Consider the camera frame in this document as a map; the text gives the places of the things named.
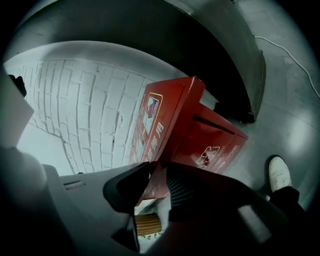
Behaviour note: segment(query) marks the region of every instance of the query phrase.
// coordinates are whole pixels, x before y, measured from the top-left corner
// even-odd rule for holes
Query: red donation box
[[[169,195],[166,163],[222,173],[248,137],[200,103],[205,84],[196,77],[146,86],[134,130],[129,163],[158,161],[143,199]]]

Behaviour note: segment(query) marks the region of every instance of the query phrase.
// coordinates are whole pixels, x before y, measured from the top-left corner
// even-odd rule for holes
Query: ribbed brown object
[[[137,215],[134,217],[138,236],[146,236],[161,231],[161,221],[155,214]]]

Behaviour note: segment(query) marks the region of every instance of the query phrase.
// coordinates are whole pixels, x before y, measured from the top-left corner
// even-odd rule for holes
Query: wire
[[[261,37],[261,36],[253,36],[253,37],[254,37],[254,38],[259,38],[259,39],[266,40],[266,41],[269,42],[270,44],[272,44],[272,45],[274,45],[274,46],[277,46],[277,47],[285,50],[286,53],[289,54],[289,56],[294,60],[294,62],[297,63],[297,64],[306,72],[306,74],[308,75],[310,84],[311,84],[311,86],[312,86],[312,89],[314,90],[314,92],[316,93],[316,95],[320,98],[320,94],[317,92],[314,84],[312,83],[312,80],[311,80],[311,77],[310,77],[310,75],[309,75],[309,72],[291,55],[291,53],[290,53],[286,48],[284,48],[284,47],[282,47],[281,45],[278,45],[278,44],[276,44],[276,43],[274,43],[274,42],[271,42],[270,40],[268,40],[268,39],[266,39],[266,38],[264,38],[264,37]]]

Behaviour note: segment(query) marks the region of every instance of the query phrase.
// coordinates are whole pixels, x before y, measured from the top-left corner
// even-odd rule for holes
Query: shoe
[[[279,156],[275,156],[270,160],[269,179],[272,192],[284,187],[292,187],[289,168]]]

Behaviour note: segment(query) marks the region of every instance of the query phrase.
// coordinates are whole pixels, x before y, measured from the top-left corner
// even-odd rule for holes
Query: gray floor
[[[238,0],[235,5],[252,33],[288,49],[309,71],[320,92],[319,65],[290,16],[272,0]],[[299,202],[306,209],[320,178],[320,98],[307,74],[284,50],[256,40],[266,62],[262,105],[254,124],[233,122],[249,140],[225,174],[265,194],[266,159],[280,155],[290,169],[293,186],[300,192]]]

